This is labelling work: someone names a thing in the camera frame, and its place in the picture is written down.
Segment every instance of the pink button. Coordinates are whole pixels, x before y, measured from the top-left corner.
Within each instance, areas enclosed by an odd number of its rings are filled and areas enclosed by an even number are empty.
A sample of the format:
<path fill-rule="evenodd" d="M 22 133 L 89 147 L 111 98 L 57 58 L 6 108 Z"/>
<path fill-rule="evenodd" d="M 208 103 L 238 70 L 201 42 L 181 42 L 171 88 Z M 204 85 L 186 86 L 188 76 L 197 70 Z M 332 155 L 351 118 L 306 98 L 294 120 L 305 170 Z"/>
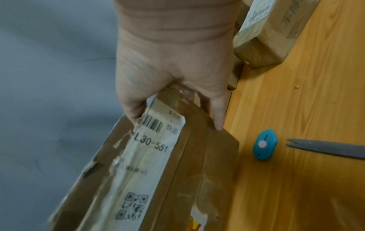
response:
<path fill-rule="evenodd" d="M 266 141 L 262 140 L 262 141 L 259 142 L 259 147 L 260 148 L 265 148 L 266 146 L 267 146 Z"/>

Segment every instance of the wood grain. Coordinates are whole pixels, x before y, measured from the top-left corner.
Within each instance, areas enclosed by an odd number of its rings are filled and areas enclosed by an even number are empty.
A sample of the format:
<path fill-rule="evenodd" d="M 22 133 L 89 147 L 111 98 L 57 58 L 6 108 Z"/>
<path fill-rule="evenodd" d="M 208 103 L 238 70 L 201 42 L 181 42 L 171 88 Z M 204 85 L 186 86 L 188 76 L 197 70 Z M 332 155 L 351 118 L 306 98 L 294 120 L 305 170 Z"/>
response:
<path fill-rule="evenodd" d="M 226 230 L 365 230 L 365 161 L 285 146 L 365 145 L 364 29 L 364 0 L 322 0 L 283 64 L 244 67 L 225 123 L 240 141 Z M 260 161 L 252 147 L 268 128 L 279 143 Z"/>

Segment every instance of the hand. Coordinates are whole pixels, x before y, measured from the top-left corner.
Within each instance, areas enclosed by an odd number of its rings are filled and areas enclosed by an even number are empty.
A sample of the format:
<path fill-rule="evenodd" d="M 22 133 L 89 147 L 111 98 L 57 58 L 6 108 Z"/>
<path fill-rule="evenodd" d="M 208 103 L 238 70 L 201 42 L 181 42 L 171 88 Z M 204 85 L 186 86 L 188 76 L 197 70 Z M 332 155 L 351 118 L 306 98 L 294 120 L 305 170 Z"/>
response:
<path fill-rule="evenodd" d="M 198 92 L 201 107 L 209 113 L 211 105 L 214 125 L 221 130 L 240 1 L 136 2 L 116 2 L 116 89 L 126 116 L 135 123 L 146 99 L 171 84 L 189 98 Z"/>

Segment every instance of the gray surface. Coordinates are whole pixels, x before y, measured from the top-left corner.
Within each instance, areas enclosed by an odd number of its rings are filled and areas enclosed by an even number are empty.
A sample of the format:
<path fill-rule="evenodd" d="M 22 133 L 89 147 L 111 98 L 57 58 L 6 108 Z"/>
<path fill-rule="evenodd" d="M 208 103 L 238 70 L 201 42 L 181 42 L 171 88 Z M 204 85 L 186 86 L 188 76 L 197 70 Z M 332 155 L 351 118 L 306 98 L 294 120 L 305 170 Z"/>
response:
<path fill-rule="evenodd" d="M 1 231 L 41 231 L 122 111 L 111 0 L 0 1 Z"/>

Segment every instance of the gray wall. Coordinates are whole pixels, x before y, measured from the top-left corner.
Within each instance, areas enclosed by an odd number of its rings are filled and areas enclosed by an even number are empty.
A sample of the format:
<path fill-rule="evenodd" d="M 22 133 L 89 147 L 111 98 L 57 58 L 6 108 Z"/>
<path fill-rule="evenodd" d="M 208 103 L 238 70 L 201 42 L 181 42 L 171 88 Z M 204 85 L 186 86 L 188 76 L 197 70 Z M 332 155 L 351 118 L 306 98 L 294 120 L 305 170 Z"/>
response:
<path fill-rule="evenodd" d="M 0 230 L 41 231 L 122 110 L 111 0 L 0 1 Z"/>

